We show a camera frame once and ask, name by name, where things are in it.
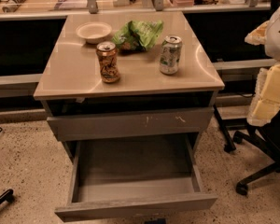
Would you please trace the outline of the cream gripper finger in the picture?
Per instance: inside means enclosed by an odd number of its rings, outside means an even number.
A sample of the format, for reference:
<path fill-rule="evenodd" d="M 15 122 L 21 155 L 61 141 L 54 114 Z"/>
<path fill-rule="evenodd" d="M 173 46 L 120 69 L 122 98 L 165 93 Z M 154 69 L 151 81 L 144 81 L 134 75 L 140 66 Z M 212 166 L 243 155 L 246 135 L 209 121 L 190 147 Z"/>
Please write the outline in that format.
<path fill-rule="evenodd" d="M 247 122 L 264 126 L 272 121 L 280 110 L 280 62 L 270 69 L 261 68 L 257 76 L 255 96 L 249 107 Z"/>
<path fill-rule="evenodd" d="M 266 43 L 266 29 L 268 21 L 265 21 L 245 37 L 245 42 L 250 45 L 264 45 Z"/>

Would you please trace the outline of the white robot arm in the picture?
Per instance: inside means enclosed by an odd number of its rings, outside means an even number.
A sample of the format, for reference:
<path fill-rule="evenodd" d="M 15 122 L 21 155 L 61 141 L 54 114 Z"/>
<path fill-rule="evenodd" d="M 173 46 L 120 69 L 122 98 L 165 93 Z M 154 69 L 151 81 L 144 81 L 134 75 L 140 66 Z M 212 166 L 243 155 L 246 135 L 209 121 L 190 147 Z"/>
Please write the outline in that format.
<path fill-rule="evenodd" d="M 280 7 L 270 19 L 245 37 L 251 45 L 263 45 L 267 56 L 276 60 L 269 69 L 261 68 L 257 76 L 255 97 L 249 107 L 247 122 L 264 126 L 280 110 Z"/>

